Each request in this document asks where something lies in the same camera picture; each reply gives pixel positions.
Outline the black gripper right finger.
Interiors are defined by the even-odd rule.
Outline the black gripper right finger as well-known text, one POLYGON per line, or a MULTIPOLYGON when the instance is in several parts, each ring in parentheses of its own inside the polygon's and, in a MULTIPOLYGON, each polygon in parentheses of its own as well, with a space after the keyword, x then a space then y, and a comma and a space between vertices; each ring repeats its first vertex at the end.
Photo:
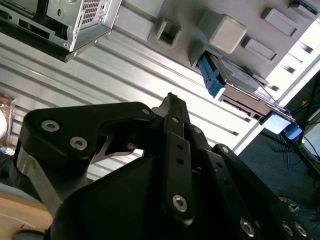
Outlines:
POLYGON ((184 128, 191 158, 213 184, 221 205, 220 223, 226 240, 311 240, 312 233, 294 213, 224 144, 211 147, 204 133, 190 124, 184 128))

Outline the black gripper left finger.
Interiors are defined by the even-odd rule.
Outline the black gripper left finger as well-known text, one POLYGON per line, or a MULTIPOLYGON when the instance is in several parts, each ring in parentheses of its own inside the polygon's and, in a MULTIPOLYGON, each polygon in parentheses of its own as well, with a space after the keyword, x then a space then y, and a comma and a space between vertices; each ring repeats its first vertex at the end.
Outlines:
POLYGON ((140 102, 39 109, 22 123, 14 166, 24 191, 53 218, 73 193, 143 157, 189 157, 186 103, 169 93, 140 102))

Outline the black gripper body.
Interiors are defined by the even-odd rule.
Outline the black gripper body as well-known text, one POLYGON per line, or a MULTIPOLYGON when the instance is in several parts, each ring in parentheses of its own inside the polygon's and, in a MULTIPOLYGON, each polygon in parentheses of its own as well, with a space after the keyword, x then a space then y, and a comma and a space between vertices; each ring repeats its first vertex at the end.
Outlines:
POLYGON ((217 172, 187 156, 139 158, 74 192, 51 240, 239 240, 241 215, 217 172))

